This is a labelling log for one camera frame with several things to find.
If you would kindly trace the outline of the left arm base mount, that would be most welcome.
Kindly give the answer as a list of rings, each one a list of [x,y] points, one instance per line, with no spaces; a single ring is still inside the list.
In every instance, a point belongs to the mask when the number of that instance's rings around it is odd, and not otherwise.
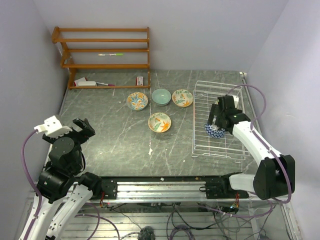
[[[110,177],[102,177],[101,190],[98,195],[92,197],[93,200],[100,200],[104,194],[104,200],[115,200],[118,194],[118,183]]]

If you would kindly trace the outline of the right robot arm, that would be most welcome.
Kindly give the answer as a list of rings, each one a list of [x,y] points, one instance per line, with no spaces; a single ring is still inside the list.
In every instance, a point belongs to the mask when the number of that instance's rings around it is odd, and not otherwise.
[[[238,109],[238,98],[220,96],[212,104],[204,127],[212,138],[222,138],[226,132],[238,139],[258,165],[255,174],[233,173],[220,186],[221,194],[233,197],[238,191],[255,194],[261,200],[287,196],[291,200],[295,191],[295,160],[274,149],[254,128],[253,121]]]

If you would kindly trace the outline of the red patterned bowl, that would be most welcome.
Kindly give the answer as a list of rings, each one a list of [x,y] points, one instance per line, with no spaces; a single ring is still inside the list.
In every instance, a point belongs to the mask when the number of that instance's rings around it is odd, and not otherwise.
[[[216,125],[212,124],[206,124],[205,127],[205,132],[207,135],[211,138],[215,139],[220,139],[225,136],[225,129],[224,128],[218,128]]]

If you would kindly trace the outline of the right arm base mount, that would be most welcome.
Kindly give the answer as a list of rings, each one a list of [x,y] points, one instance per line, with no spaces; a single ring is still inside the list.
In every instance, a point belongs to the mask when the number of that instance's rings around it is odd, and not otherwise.
[[[229,179],[214,178],[206,181],[199,191],[205,193],[207,199],[248,199],[249,194],[244,190],[234,190],[231,188]]]

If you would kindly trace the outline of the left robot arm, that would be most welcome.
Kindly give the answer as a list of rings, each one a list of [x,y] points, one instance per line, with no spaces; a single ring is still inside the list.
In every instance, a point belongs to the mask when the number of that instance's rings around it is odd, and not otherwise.
[[[20,235],[22,240],[59,240],[71,218],[90,199],[102,193],[102,179],[86,172],[82,144],[96,132],[88,119],[72,121],[80,131],[64,125],[60,117],[53,115],[43,124],[34,127],[29,134],[42,134],[51,144],[48,162],[34,182],[28,171],[23,143],[20,158],[25,176],[35,192],[31,213]]]

